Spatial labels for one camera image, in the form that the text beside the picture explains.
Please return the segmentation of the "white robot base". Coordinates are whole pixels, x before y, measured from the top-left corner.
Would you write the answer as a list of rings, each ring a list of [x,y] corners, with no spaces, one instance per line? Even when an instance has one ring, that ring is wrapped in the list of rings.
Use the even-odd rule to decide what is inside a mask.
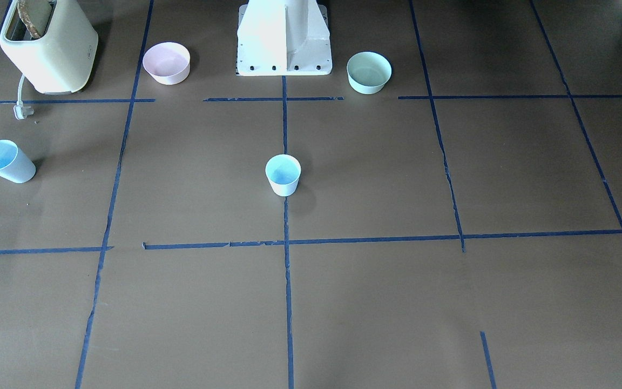
[[[333,70],[328,10],[317,1],[249,1],[239,7],[237,39],[239,76],[325,76]]]

